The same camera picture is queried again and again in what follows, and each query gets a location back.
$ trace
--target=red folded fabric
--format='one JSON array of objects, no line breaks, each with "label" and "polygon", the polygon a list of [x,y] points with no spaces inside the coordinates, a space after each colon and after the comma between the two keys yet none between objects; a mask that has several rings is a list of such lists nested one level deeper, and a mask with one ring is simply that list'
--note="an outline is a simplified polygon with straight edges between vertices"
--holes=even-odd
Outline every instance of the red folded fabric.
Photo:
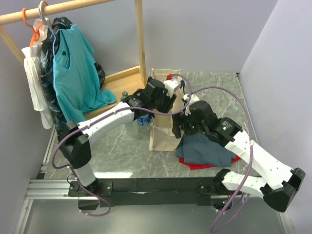
[{"label": "red folded fabric", "polygon": [[[232,159],[232,163],[234,163],[238,160],[240,160],[240,157],[236,155],[236,158]],[[210,164],[186,163],[186,162],[184,162],[184,158],[182,158],[182,157],[179,157],[179,162],[182,164],[188,165],[190,167],[190,170],[198,170],[198,169],[215,167],[214,165],[210,165]]]}]

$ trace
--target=gray folded fabric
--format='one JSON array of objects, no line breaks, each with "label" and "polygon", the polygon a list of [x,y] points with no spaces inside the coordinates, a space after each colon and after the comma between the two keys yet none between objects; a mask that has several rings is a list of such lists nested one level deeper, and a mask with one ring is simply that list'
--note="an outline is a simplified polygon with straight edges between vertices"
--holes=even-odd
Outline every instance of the gray folded fabric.
[{"label": "gray folded fabric", "polygon": [[236,155],[219,144],[210,141],[203,134],[184,135],[176,149],[176,157],[183,157],[186,163],[211,164],[217,167],[231,166]]}]

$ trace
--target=white shirt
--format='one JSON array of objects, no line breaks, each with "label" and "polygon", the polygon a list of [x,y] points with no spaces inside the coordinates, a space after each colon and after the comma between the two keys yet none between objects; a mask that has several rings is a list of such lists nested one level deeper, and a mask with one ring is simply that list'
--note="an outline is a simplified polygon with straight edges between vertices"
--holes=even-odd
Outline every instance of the white shirt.
[{"label": "white shirt", "polygon": [[[37,19],[34,23],[34,28],[42,21]],[[47,37],[47,26],[42,25],[39,29],[40,38],[34,42],[34,46],[22,48],[22,52],[25,55],[24,68],[28,79],[29,90],[31,99],[33,101],[34,110],[40,111],[42,125],[45,129],[49,129],[53,126],[53,119],[48,103],[44,97],[41,86],[41,73],[40,73],[40,54],[42,41]]]}]

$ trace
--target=blue hanger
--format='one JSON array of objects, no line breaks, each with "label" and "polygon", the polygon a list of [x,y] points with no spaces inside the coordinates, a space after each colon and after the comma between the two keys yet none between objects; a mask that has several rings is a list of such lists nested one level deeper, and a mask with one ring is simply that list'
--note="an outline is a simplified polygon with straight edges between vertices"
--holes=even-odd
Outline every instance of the blue hanger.
[{"label": "blue hanger", "polygon": [[45,4],[45,6],[47,6],[47,2],[46,1],[41,1],[39,6],[38,6],[38,11],[39,11],[39,15],[40,15],[40,18],[42,20],[42,22],[48,26],[48,28],[50,29],[52,35],[54,36],[54,41],[53,41],[53,45],[52,45],[52,52],[53,52],[53,58],[55,58],[55,51],[54,51],[54,44],[55,44],[55,41],[57,39],[57,32],[54,32],[53,28],[51,27],[51,25],[45,20],[45,18],[43,17],[42,15],[42,12],[41,12],[41,9],[42,9],[42,5]]}]

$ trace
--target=white wall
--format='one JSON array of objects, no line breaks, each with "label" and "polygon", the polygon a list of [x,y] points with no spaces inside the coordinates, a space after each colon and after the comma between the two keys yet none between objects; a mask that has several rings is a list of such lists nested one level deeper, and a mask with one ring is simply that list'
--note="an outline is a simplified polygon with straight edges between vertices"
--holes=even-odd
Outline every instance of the white wall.
[{"label": "white wall", "polygon": [[[24,1],[1,1],[0,14],[18,11]],[[18,24],[10,27],[12,31]],[[31,36],[22,27],[18,41]],[[40,170],[49,130],[33,110],[27,78],[22,65],[0,39],[0,233],[13,232],[29,180]]]},{"label": "white wall", "polygon": [[289,207],[297,234],[311,233],[311,12],[311,0],[279,0],[240,73],[260,144],[307,173]]},{"label": "white wall", "polygon": [[[154,67],[240,72],[276,2],[143,0],[147,71]],[[28,3],[36,7],[39,1]],[[80,27],[106,71],[139,64],[134,0],[116,0],[58,16],[67,16]]]}]

